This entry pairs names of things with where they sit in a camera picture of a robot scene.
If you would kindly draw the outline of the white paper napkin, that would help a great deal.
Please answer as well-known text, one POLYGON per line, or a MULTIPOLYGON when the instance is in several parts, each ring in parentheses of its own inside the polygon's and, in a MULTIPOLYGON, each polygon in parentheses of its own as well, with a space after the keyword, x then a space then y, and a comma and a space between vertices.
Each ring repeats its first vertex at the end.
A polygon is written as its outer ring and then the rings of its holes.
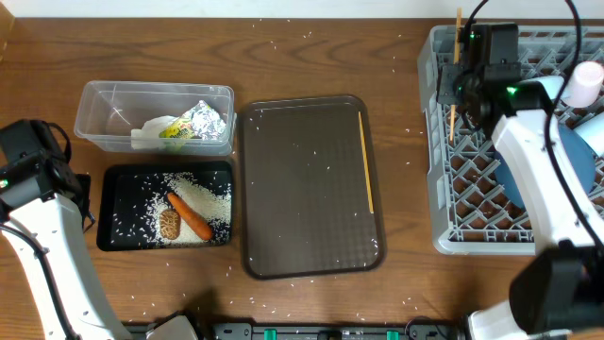
POLYGON ((163 149, 164 143, 159 134, 175 120, 175 116, 164 115, 146 121, 140 129, 133 128, 130 132, 131 147, 134 150, 163 149))

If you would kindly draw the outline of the light blue plastic cup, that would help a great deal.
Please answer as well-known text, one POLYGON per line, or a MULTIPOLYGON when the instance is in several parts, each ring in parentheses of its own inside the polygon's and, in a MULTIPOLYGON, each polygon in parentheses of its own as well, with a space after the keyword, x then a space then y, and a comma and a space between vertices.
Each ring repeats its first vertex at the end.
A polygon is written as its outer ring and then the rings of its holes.
POLYGON ((604 154, 604 114, 600 113, 576 127, 574 131, 598 157, 604 154))

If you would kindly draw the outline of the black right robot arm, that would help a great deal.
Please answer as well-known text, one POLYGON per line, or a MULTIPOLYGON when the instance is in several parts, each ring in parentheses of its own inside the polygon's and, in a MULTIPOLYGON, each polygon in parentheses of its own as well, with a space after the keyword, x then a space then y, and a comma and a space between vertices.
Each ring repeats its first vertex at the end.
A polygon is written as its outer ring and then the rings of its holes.
POLYGON ((603 219, 589 200, 554 119, 557 99, 595 101, 603 68, 569 80, 522 80, 518 63, 446 65, 437 101, 467 109, 508 165, 532 225, 536 257, 506 300, 467 316, 467 339, 538 339, 603 325, 603 219))

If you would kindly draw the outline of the brown food scrap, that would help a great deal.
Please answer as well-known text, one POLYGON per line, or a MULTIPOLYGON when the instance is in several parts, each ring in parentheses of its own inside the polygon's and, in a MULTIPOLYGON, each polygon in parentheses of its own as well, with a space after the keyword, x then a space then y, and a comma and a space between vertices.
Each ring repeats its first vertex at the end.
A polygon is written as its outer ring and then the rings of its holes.
POLYGON ((175 240, 180 234, 180 216, 174 210, 167 209, 159 215, 159 234, 168 240, 175 240))

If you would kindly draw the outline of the white plastic cup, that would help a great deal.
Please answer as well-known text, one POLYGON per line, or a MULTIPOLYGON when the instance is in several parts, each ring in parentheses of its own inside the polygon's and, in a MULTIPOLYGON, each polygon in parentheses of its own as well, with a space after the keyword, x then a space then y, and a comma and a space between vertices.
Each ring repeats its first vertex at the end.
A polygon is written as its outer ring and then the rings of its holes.
POLYGON ((578 64, 562 94, 562 101, 573 108, 591 106, 603 83, 603 66, 595 61, 578 64))

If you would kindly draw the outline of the wooden chopstick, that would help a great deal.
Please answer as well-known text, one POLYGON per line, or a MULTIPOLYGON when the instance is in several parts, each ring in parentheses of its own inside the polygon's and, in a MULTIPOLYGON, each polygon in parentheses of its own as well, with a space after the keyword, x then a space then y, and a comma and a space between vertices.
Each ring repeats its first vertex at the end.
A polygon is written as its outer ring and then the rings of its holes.
MULTIPOLYGON (((457 15, 456 15, 456 32, 455 32, 455 41, 454 41, 454 53, 453 53, 453 64, 457 65, 460 60, 461 54, 461 43, 460 43, 460 32, 461 32, 461 22, 462 22, 462 7, 457 7, 457 15)), ((449 119, 449 127, 450 127, 450 135, 449 142, 454 145, 455 144, 455 123, 456 123, 456 115, 457 115, 457 106, 450 106, 450 119, 449 119)))
POLYGON ((373 194, 372 194, 371 178, 370 178, 370 172, 369 172, 369 163, 368 163, 368 157, 367 157, 367 148, 366 148, 366 142, 365 142, 364 125, 363 125, 362 114, 361 114, 360 110, 358 111, 358 121, 359 121, 361 154, 362 154, 362 161, 363 161, 363 171, 364 171, 365 187, 366 187, 366 193, 367 193, 368 209, 369 209, 369 213, 374 214, 375 209, 374 209, 374 201, 373 201, 373 194))

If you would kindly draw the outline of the orange carrot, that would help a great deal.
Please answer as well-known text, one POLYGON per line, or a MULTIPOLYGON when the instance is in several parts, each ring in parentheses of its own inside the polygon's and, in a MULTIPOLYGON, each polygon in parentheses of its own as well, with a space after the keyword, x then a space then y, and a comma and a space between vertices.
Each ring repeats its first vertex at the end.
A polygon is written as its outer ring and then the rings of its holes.
POLYGON ((213 232, 208 222, 182 198, 176 194, 169 193, 167 199, 176 210, 176 213, 200 239, 209 241, 212 238, 213 232))

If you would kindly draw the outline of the foil snack wrapper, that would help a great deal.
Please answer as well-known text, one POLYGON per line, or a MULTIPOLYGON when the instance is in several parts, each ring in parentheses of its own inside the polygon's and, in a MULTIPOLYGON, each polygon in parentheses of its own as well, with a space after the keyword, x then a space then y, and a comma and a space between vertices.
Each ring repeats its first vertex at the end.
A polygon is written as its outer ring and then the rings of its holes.
POLYGON ((227 123, 220 113, 206 101, 200 100, 194 107, 159 133, 161 139, 175 139, 166 143, 166 148, 179 151, 184 146, 196 145, 199 142, 216 142, 222 138, 227 123))

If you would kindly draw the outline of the dark blue plate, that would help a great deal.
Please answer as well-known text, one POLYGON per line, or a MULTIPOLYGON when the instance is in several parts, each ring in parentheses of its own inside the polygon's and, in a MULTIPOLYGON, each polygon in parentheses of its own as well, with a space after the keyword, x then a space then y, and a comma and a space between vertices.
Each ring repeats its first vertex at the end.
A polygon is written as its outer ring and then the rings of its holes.
MULTIPOLYGON (((592 149, 574 130, 566 125, 559 124, 559 132, 562 144, 567 151, 567 156, 572 163, 581 186, 585 193, 589 194, 596 179, 596 164, 592 149)), ((497 183, 503 186, 505 196, 513 205, 524 209, 524 202, 509 166, 498 152, 495 153, 495 158, 500 161, 500 164, 495 169, 497 183)))

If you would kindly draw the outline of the light blue bowl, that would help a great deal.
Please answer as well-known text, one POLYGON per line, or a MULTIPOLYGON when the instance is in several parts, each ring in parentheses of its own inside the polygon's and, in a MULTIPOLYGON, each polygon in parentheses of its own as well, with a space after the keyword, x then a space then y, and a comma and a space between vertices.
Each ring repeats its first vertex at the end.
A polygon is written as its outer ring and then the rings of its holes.
POLYGON ((541 83, 551 101, 554 101, 562 88, 564 78, 562 76, 539 76, 532 79, 541 83))

